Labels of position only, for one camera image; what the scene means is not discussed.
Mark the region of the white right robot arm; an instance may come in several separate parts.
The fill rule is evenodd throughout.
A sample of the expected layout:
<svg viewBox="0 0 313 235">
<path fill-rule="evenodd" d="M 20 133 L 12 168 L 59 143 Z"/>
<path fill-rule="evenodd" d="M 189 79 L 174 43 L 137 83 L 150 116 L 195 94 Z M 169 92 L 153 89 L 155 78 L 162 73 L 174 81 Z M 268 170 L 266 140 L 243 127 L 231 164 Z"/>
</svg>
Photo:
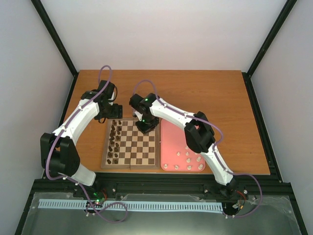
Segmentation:
<svg viewBox="0 0 313 235">
<path fill-rule="evenodd" d="M 181 110 L 154 93 L 141 97 L 134 94 L 129 101 L 138 117 L 136 126 L 146 134 L 164 119 L 184 131 L 186 145 L 193 152 L 200 154 L 213 172 L 216 186 L 214 192 L 225 199 L 231 198 L 237 187 L 234 173 L 221 156 L 212 124 L 203 112 L 196 114 Z"/>
</svg>

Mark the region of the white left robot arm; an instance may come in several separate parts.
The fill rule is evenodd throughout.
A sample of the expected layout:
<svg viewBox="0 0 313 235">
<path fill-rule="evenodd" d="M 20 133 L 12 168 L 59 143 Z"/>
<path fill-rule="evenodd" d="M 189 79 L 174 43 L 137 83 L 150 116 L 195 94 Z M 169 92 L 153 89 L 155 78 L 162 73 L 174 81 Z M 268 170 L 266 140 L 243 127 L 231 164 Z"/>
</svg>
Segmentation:
<svg viewBox="0 0 313 235">
<path fill-rule="evenodd" d="M 85 185 L 85 192 L 96 197 L 102 185 L 95 180 L 95 172 L 86 168 L 80 160 L 76 144 L 90 121 L 122 118 L 122 106 L 114 104 L 115 90 L 85 92 L 73 113 L 51 134 L 40 138 L 41 162 L 50 180 L 69 179 Z"/>
</svg>

